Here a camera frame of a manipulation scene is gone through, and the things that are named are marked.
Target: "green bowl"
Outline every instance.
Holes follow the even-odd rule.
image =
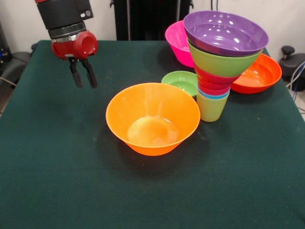
[[[193,98],[197,95],[197,75],[186,71],[168,73],[163,77],[162,83],[170,84],[186,91]]]
[[[195,64],[207,73],[222,76],[236,77],[248,69],[258,58],[261,51],[243,57],[218,56],[203,52],[192,46],[188,40],[190,52]]]

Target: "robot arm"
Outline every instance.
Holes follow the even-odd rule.
[[[82,81],[76,69],[80,61],[87,70],[91,87],[97,87],[87,57],[97,52],[95,36],[87,31],[86,19],[93,18],[89,0],[35,0],[42,20],[52,39],[54,54],[70,61],[70,69],[78,87]]]

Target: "black knob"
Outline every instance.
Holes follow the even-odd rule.
[[[295,52],[295,49],[292,46],[286,45],[282,47],[282,52],[285,56],[290,56],[292,53]]]
[[[193,0],[190,0],[190,6],[192,7],[192,9],[194,9],[194,3],[193,3]]]

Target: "orange bowl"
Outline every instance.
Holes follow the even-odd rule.
[[[196,130],[200,111],[196,101],[180,88],[142,83],[112,98],[106,122],[134,151],[159,156],[175,149]]]
[[[273,86],[282,76],[281,67],[271,57],[260,54],[256,61],[232,83],[231,89],[242,94],[255,94]]]

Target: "stack of bowls and cups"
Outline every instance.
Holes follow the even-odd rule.
[[[198,79],[201,119],[214,122],[222,114],[231,84],[258,58],[268,36],[254,22],[227,12],[198,11],[183,23]]]

